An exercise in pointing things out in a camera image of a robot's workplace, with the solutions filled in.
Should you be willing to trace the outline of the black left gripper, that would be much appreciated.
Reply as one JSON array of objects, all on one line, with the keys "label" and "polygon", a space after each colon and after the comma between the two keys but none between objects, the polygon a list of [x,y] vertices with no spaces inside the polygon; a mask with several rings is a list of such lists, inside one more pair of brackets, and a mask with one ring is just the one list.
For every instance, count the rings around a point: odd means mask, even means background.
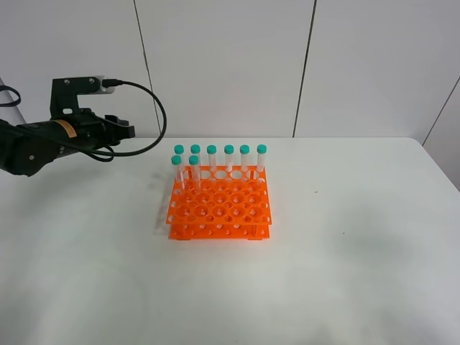
[{"label": "black left gripper", "polygon": [[86,148],[102,148],[135,138],[134,126],[115,115],[97,116],[90,108],[51,117],[51,126],[59,130],[55,137]]}]

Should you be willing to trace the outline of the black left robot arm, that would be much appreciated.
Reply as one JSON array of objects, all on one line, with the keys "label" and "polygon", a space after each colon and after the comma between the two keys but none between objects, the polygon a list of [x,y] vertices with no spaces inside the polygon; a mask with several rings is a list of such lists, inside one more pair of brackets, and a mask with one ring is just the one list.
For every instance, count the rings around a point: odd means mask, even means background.
[{"label": "black left robot arm", "polygon": [[85,150],[110,150],[121,140],[133,137],[135,129],[127,120],[114,115],[101,118],[89,108],[16,126],[2,120],[1,169],[29,177],[54,160],[77,152],[61,142]]}]

